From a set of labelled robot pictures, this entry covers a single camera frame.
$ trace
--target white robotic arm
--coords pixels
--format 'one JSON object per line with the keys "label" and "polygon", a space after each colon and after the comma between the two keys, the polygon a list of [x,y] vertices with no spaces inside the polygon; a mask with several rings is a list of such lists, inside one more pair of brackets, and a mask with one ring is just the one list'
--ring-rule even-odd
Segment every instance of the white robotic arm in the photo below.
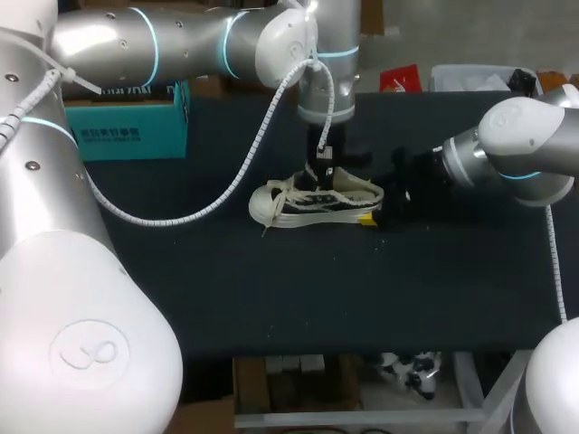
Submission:
{"label": "white robotic arm", "polygon": [[[60,89],[14,120],[14,108],[49,66],[1,36],[22,38],[105,87],[207,73],[277,87],[316,45],[315,16],[327,22],[319,46],[337,89],[332,120],[344,122],[354,114],[359,0],[303,0],[310,21],[292,3],[202,15],[95,10],[66,15],[58,26],[55,0],[21,0],[0,14],[0,122],[16,126],[0,148],[0,431],[160,434],[182,379],[175,335],[114,253],[68,132]],[[301,83],[299,113],[312,125],[326,115],[322,78],[308,71]],[[569,99],[549,102],[574,106]],[[470,143],[459,146],[455,137],[445,144],[448,176],[474,185],[473,174],[500,173],[520,202],[554,203],[579,168],[575,113],[536,101],[501,103]],[[514,415],[536,430],[523,434],[577,431],[579,400],[562,380],[568,372],[557,371],[562,365],[579,372],[577,353],[567,351],[575,347],[576,328],[574,321],[563,325],[537,348],[519,394],[527,406]],[[556,376],[550,389],[540,378],[545,371]]]}
{"label": "white robotic arm", "polygon": [[104,86],[229,73],[275,87],[309,57],[316,22],[277,5],[79,12],[55,28],[56,9],[0,14],[0,431],[161,434],[181,389],[176,337],[115,255],[59,86],[21,102],[51,68],[24,47]]}

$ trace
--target white canvas sneaker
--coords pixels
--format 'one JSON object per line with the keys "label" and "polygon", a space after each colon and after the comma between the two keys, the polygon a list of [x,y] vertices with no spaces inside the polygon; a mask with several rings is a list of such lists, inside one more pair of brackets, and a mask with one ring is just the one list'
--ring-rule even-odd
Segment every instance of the white canvas sneaker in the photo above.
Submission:
{"label": "white canvas sneaker", "polygon": [[378,209],[384,190],[336,168],[334,190],[319,190],[313,171],[294,174],[286,181],[269,181],[250,199],[250,215],[266,228],[298,228],[317,223],[358,223]]}

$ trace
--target yellow tag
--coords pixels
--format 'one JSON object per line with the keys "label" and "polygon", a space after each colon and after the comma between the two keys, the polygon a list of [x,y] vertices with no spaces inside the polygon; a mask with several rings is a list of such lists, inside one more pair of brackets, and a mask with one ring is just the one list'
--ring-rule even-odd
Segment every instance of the yellow tag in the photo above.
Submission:
{"label": "yellow tag", "polygon": [[372,215],[371,212],[369,214],[360,217],[358,221],[362,226],[375,226],[375,227],[378,226],[378,224],[374,221],[374,216]]}

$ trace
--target black table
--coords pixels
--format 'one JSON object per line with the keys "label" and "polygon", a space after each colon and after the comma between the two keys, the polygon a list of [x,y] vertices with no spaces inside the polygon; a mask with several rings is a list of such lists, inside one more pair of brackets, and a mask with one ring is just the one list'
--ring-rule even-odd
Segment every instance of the black table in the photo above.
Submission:
{"label": "black table", "polygon": [[[363,175],[383,174],[397,146],[441,145],[507,96],[360,95],[348,134],[374,149],[373,167]],[[198,211],[233,179],[268,102],[198,99],[187,159],[96,163],[90,173],[114,203],[136,215]],[[143,229],[103,212],[121,260],[165,314],[186,360],[529,349],[560,324],[545,212],[516,204],[500,189],[457,192],[460,211],[450,221],[405,231],[323,225],[273,229],[262,238],[247,202],[268,179],[303,166],[305,137],[295,109],[280,107],[237,192],[197,223]],[[577,240],[575,198],[555,216],[570,288],[579,281],[567,253]],[[579,296],[566,295],[576,316]]]}

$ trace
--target white shoelace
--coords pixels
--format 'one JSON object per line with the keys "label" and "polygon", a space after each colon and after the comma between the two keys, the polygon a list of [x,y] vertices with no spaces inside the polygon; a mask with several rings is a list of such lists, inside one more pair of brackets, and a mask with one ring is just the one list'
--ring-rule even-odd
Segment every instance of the white shoelace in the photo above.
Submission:
{"label": "white shoelace", "polygon": [[310,192],[301,192],[294,187],[295,175],[287,181],[268,181],[268,187],[271,190],[281,190],[281,193],[273,199],[273,213],[271,219],[265,224],[265,231],[268,230],[283,212],[283,207],[288,200],[299,201],[308,197]]}

